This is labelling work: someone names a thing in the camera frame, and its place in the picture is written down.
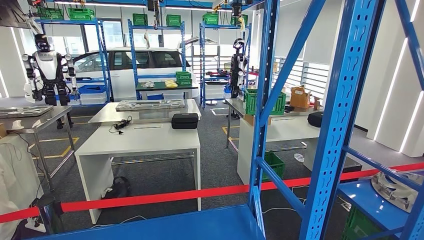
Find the car window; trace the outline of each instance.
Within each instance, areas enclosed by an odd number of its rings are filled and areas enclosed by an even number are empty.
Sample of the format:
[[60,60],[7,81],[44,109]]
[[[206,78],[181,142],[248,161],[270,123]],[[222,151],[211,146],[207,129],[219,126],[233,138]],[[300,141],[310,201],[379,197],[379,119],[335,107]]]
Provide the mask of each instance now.
[[[133,56],[130,51],[116,51],[113,57],[113,69],[133,69]],[[150,67],[150,58],[148,51],[136,51],[135,63],[138,69],[148,69]]]
[[102,61],[99,53],[87,55],[74,63],[78,67],[77,73],[98,72],[102,70]]
[[178,51],[152,51],[155,68],[180,68],[181,59]]

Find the metal tray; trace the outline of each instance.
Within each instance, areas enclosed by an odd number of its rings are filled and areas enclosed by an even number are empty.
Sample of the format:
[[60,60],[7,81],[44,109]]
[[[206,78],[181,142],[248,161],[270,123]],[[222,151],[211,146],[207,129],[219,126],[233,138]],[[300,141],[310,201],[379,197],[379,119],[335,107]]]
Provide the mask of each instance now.
[[1,107],[0,119],[37,117],[53,109],[53,106]]
[[116,111],[137,111],[156,109],[180,109],[186,104],[183,99],[176,100],[124,100],[116,106]]

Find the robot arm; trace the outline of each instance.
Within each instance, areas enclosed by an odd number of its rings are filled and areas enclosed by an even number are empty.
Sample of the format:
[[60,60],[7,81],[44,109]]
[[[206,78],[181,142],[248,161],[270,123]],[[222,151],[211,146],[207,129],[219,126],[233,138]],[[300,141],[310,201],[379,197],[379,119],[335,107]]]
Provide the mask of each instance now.
[[66,54],[64,56],[64,58],[66,60],[68,75],[70,77],[70,82],[72,84],[72,92],[76,92],[77,91],[77,77],[75,76],[75,67],[74,67],[74,63],[72,62],[72,56],[69,55],[69,54]]
[[36,101],[43,100],[43,93],[41,89],[37,89],[36,73],[34,72],[33,63],[31,63],[32,56],[28,54],[22,55],[23,65],[25,66],[26,76],[28,77],[29,84],[31,85],[32,98]]

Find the cardboard box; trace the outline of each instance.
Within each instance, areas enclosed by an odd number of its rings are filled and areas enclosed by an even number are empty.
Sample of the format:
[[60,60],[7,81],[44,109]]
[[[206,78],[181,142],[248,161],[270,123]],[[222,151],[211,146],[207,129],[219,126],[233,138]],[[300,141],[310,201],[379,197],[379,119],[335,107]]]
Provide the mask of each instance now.
[[[255,126],[255,116],[254,115],[250,115],[250,114],[246,114],[244,115],[243,119],[248,122],[251,126]],[[271,117],[268,117],[268,126],[271,125]]]
[[6,132],[5,125],[3,123],[0,123],[0,138],[4,138],[8,135]]
[[301,109],[309,108],[311,101],[311,92],[306,92],[303,86],[291,88],[290,106]]

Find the red barrier tape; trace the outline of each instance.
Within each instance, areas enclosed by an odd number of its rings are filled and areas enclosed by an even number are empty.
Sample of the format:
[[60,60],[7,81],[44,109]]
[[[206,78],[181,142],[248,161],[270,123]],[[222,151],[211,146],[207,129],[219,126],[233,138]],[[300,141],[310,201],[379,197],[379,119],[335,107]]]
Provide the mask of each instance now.
[[[414,163],[408,165],[399,165],[391,167],[391,169],[397,171],[412,171],[424,169],[423,163]],[[357,179],[372,176],[378,173],[377,169],[370,169],[364,171],[354,171],[346,172],[341,175],[341,180]],[[288,179],[283,181],[287,187],[298,187],[309,185],[311,182],[310,177]],[[273,182],[265,182],[262,184],[262,191],[276,189],[276,186]],[[163,203],[163,202],[172,202],[179,200],[187,199],[196,199],[196,198],[209,198],[217,197],[223,195],[233,195],[233,194],[243,194],[249,191],[249,185],[234,185],[234,186],[223,186],[223,187],[214,187],[206,188],[201,190],[190,190],[190,191],[179,191],[179,192],[170,192],[170,193],[161,193],[153,195],[143,195],[143,196],[129,196],[122,198],[114,199],[104,199],[104,200],[93,200],[93,201],[76,201],[76,202],[64,202],[61,204],[63,211],[66,212],[76,212],[84,211],[90,209],[106,209],[113,207],[124,207],[124,206],[133,206],[133,205],[142,205],[142,204],[154,204],[154,203]],[[27,209],[22,209],[19,211],[14,211],[0,215],[0,224],[11,222],[20,219],[31,218],[39,215],[39,211],[36,207],[30,207]]]

